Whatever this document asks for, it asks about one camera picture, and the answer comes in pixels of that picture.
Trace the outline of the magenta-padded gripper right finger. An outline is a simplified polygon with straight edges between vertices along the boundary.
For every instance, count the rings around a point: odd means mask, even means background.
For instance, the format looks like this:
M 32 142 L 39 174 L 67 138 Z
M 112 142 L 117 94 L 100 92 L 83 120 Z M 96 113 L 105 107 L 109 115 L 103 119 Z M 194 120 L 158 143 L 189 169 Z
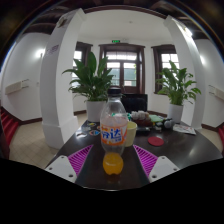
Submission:
M 137 145 L 134 145 L 134 149 L 150 183 L 179 171 L 179 168 L 166 156 L 157 157 Z

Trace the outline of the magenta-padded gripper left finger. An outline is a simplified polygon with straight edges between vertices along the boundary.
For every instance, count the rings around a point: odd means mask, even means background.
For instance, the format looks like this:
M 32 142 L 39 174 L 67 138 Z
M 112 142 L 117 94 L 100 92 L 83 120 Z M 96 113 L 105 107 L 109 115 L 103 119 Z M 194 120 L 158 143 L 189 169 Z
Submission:
M 69 156 L 61 155 L 48 165 L 45 170 L 74 183 L 79 176 L 91 149 L 92 145 L 89 145 Z

